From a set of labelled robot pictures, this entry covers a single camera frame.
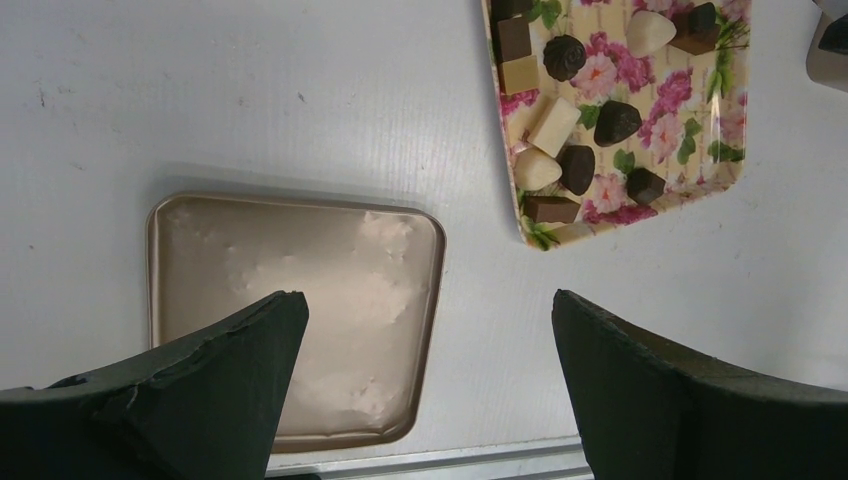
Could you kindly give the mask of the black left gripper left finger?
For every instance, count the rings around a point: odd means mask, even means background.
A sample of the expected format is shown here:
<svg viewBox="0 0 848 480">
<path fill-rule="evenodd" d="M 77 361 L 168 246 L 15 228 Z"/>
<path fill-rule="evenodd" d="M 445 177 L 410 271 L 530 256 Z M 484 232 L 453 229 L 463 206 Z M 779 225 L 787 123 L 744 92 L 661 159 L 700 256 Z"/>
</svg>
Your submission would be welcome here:
<svg viewBox="0 0 848 480">
<path fill-rule="evenodd" d="M 1 394 L 5 479 L 261 479 L 309 320 L 278 291 L 194 333 Z"/>
</svg>

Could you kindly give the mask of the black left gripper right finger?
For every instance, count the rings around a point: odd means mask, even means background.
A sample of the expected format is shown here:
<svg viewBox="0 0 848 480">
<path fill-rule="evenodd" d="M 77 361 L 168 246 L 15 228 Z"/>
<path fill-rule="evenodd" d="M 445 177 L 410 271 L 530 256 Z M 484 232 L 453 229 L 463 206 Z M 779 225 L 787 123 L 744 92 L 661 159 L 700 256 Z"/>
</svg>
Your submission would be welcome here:
<svg viewBox="0 0 848 480">
<path fill-rule="evenodd" d="M 844 391 L 724 362 L 567 290 L 552 327 L 596 478 L 846 477 Z"/>
</svg>

